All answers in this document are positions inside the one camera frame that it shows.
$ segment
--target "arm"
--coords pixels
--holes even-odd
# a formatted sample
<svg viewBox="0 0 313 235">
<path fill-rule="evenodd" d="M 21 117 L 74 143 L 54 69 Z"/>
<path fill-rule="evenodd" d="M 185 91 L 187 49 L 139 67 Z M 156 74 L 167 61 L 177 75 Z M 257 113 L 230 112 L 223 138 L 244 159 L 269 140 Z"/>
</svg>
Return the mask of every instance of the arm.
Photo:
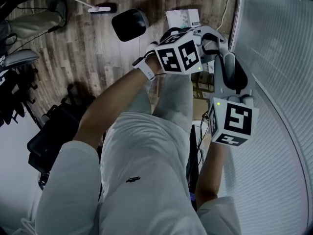
<svg viewBox="0 0 313 235">
<path fill-rule="evenodd" d="M 209 151 L 196 186 L 196 202 L 198 208 L 205 202 L 217 198 L 221 184 L 225 150 L 225 145 L 214 142 L 210 143 Z"/>
<path fill-rule="evenodd" d="M 157 56 L 148 56 L 146 63 L 155 74 L 160 70 Z M 83 115 L 74 140 L 85 142 L 96 149 L 103 133 L 125 111 L 147 81 L 141 70 L 134 69 L 102 92 Z"/>
</svg>

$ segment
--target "ribbed white surface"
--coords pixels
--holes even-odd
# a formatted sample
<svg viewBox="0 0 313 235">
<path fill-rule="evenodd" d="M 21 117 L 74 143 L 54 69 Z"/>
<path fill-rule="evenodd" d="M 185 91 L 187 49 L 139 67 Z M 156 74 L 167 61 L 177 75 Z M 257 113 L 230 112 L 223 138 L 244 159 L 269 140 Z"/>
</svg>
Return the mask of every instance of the ribbed white surface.
<svg viewBox="0 0 313 235">
<path fill-rule="evenodd" d="M 272 113 L 254 95 L 260 110 L 256 138 L 228 154 L 219 194 L 235 198 L 243 235 L 300 234 L 301 175 Z"/>
<path fill-rule="evenodd" d="M 312 185 L 313 1 L 244 0 L 243 6 L 234 53 L 251 68 L 289 122 Z M 299 234 L 305 210 L 300 210 L 292 158 L 271 113 L 260 99 L 257 102 L 261 137 L 244 151 L 233 152 L 236 175 L 231 178 L 236 179 L 233 191 L 243 232 Z"/>
</svg>

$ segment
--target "small logo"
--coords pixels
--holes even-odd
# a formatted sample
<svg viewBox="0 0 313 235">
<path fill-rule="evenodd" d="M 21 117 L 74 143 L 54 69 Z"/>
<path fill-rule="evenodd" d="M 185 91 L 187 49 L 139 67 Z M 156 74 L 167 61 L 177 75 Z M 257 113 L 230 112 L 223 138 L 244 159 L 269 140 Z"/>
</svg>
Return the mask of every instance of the small logo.
<svg viewBox="0 0 313 235">
<path fill-rule="evenodd" d="M 135 181 L 137 181 L 139 179 L 140 179 L 140 177 L 130 178 L 129 180 L 126 181 L 126 183 L 127 182 L 135 182 Z"/>
</svg>

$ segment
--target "hand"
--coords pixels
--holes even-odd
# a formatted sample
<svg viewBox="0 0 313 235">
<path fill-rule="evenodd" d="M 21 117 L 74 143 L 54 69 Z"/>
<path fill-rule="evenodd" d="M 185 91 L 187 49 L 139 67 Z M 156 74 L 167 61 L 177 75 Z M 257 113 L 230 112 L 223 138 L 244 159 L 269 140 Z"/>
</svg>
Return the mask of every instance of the hand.
<svg viewBox="0 0 313 235">
<path fill-rule="evenodd" d="M 146 59 L 146 64 L 150 67 L 150 69 L 152 69 L 152 71 L 154 72 L 154 74 L 158 74 L 161 70 L 161 64 L 158 61 L 157 55 L 149 55 Z"/>
</svg>

